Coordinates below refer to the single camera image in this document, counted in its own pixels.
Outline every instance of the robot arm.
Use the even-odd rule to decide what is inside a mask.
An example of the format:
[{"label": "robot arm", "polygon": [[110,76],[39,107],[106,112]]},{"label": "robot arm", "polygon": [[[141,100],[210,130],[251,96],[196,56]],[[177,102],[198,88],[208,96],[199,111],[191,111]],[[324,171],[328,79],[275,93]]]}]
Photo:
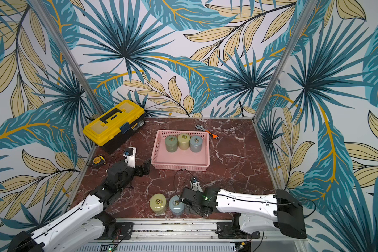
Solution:
[{"label": "robot arm", "polygon": [[107,170],[107,178],[78,205],[32,234],[25,231],[10,242],[9,252],[73,251],[87,242],[110,237],[116,219],[104,212],[121,196],[121,192],[135,176],[149,174],[150,160],[135,166],[136,148],[125,150],[126,162],[117,162]]},{"label": "robot arm", "polygon": [[205,215],[213,211],[235,212],[230,230],[219,235],[248,235],[257,231],[275,231],[289,237],[306,239],[302,204],[285,190],[276,194],[250,195],[207,188],[184,188],[180,197],[183,204],[198,209]]}]

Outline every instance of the pink basket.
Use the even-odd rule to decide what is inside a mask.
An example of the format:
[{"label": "pink basket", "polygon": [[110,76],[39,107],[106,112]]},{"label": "pink basket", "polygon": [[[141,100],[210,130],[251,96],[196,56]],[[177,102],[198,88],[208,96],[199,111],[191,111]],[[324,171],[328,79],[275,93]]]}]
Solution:
[{"label": "pink basket", "polygon": [[[189,134],[191,137],[200,136],[203,139],[202,150],[194,153],[190,148],[187,150],[178,148],[175,152],[168,152],[165,147],[165,139],[170,135],[177,137],[182,133]],[[210,165],[209,134],[203,131],[158,130],[151,155],[151,164],[156,169],[163,170],[206,171]]]}]

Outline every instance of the wallpaper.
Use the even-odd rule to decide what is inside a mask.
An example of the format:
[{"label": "wallpaper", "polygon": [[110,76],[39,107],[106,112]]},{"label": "wallpaper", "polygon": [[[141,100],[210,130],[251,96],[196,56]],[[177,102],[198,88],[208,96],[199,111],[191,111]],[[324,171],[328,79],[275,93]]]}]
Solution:
[{"label": "wallpaper", "polygon": [[[74,5],[47,3],[72,48]],[[66,209],[91,149],[82,128],[92,114],[28,2],[0,0],[0,251]]]},{"label": "wallpaper", "polygon": [[65,38],[105,110],[129,99],[149,117],[250,117],[305,2],[81,0]]},{"label": "wallpaper", "polygon": [[378,252],[378,1],[319,0],[262,109],[276,183],[316,209],[311,250]]}]

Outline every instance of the red marble tabletop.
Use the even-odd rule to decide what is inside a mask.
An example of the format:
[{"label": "red marble tabletop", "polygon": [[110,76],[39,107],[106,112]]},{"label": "red marble tabletop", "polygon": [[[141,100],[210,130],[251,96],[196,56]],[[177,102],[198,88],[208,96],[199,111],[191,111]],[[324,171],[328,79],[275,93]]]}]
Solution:
[{"label": "red marble tabletop", "polygon": [[[151,158],[156,132],[159,129],[196,131],[195,125],[203,125],[217,134],[219,140],[210,138],[210,166],[207,171],[192,173],[200,180],[202,188],[222,188],[231,192],[247,194],[274,193],[272,181],[257,139],[252,121],[249,119],[184,119],[146,118],[145,125],[124,143],[114,154],[108,155],[101,148],[96,154],[102,155],[107,164],[99,169],[88,168],[72,207],[81,202],[92,189],[106,177],[106,169],[122,160],[123,150],[136,147],[136,165]],[[135,177],[133,188],[125,189],[121,197],[106,211],[115,218],[174,218],[168,209],[157,216],[149,206],[152,195],[161,193],[167,199],[175,195],[173,179],[176,171],[158,170],[151,166],[150,174]],[[175,186],[178,194],[182,188],[190,187],[191,175],[180,171],[176,175]],[[181,218],[202,218],[197,214],[183,214]],[[229,213],[213,213],[211,219],[231,219]]]}]

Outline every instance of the metal pole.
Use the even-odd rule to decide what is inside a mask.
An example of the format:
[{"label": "metal pole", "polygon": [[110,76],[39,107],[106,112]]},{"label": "metal pole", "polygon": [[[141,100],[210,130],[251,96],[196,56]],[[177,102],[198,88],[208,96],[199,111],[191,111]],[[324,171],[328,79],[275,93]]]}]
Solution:
[{"label": "metal pole", "polygon": [[91,100],[92,104],[94,105],[95,110],[98,112],[98,114],[103,114],[104,110],[102,109],[101,104],[99,104],[97,98],[94,95],[94,92],[90,88],[89,83],[84,76],[84,73],[81,71],[79,64],[77,63],[76,59],[71,53],[70,48],[68,47],[66,41],[63,38],[63,35],[60,33],[59,29],[56,28],[55,21],[51,17],[51,14],[45,7],[43,1],[29,0],[29,2],[32,5],[35,12],[37,13],[38,17],[40,18],[49,35],[55,41],[55,44],[59,48],[60,52],[63,54],[63,57],[68,63],[69,67],[76,75],[76,78],[85,90],[87,97]]},{"label": "metal pole", "polygon": [[317,4],[318,0],[308,0],[305,4],[304,8],[302,9],[301,14],[299,15],[298,21],[295,23],[293,33],[289,38],[287,45],[284,49],[283,54],[278,62],[276,70],[272,74],[272,78],[269,81],[269,84],[266,87],[262,100],[260,101],[259,105],[257,106],[257,110],[253,115],[253,123],[257,123],[259,118],[263,113],[263,109],[266,107],[270,96],[274,90],[274,87],[278,81],[278,77],[283,71],[284,65],[287,63],[288,58],[291,56],[291,53],[294,50],[295,45],[298,42],[298,39],[301,37],[304,27],[307,25],[307,22]]}]

